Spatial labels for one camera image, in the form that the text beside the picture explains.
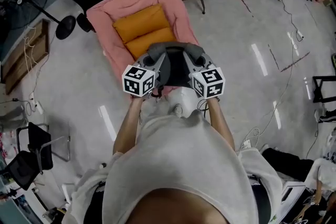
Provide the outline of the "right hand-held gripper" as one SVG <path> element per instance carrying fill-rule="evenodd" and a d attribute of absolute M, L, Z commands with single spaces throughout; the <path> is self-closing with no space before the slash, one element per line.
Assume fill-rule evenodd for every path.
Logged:
<path fill-rule="evenodd" d="M 202 53 L 196 60 L 186 51 L 183 52 L 183 56 L 189 71 L 189 84 L 199 97 L 209 99 L 224 93 L 223 72 L 206 53 Z"/>

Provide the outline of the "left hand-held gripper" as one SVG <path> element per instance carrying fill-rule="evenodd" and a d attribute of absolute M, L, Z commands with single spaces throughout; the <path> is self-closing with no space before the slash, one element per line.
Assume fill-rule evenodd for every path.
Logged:
<path fill-rule="evenodd" d="M 160 98 L 164 89 L 160 69 L 165 58 L 165 52 L 157 60 L 145 53 L 133 65 L 128 65 L 122 74 L 123 91 L 137 98 L 146 95 Z"/>

